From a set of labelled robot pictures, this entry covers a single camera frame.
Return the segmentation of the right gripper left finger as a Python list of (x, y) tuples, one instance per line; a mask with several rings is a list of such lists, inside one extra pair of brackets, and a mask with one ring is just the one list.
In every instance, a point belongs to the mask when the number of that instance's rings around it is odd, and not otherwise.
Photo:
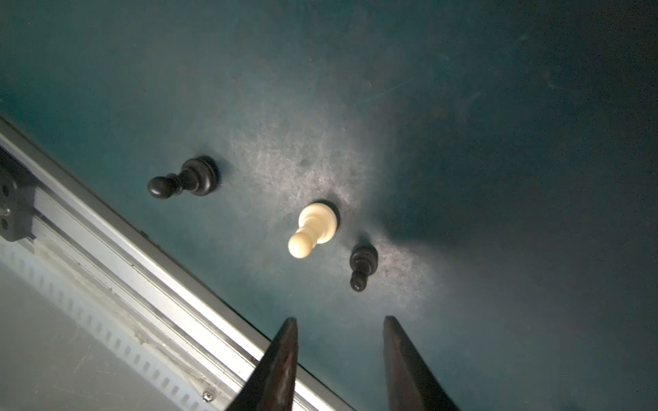
[(226, 411), (291, 411), (294, 403), (298, 328), (287, 318)]

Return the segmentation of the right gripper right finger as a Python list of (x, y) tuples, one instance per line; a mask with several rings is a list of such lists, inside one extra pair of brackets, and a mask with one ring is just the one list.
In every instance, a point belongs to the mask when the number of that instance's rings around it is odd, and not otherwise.
[(393, 316), (385, 317), (383, 341), (390, 410), (459, 410)]

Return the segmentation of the black pawn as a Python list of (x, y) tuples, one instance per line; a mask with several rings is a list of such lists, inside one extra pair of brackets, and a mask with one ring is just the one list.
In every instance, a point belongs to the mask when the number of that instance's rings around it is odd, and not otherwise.
[(378, 263), (379, 255), (375, 247), (369, 244), (355, 247), (350, 257), (351, 289), (356, 292), (364, 291), (368, 284), (368, 278), (377, 271)]
[(201, 156), (186, 160), (178, 174), (156, 176), (147, 184), (148, 193), (159, 200), (166, 200), (184, 192), (203, 197), (219, 188), (221, 174), (214, 160)]

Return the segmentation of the white pawn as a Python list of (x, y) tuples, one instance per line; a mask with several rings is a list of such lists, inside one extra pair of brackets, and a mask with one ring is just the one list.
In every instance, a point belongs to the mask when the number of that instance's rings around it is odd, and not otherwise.
[(298, 218), (298, 229), (289, 239), (288, 250), (292, 257), (305, 259), (317, 245), (334, 238), (339, 226), (337, 213), (323, 203), (307, 205)]

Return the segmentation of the black pawn front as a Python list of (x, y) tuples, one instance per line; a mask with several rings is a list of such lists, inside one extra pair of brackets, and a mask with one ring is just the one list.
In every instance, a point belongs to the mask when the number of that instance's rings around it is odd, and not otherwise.
[(147, 184), (148, 193), (159, 200), (166, 200), (184, 192), (203, 197), (219, 188), (221, 174), (214, 160), (201, 156), (186, 160), (178, 174), (156, 176)]

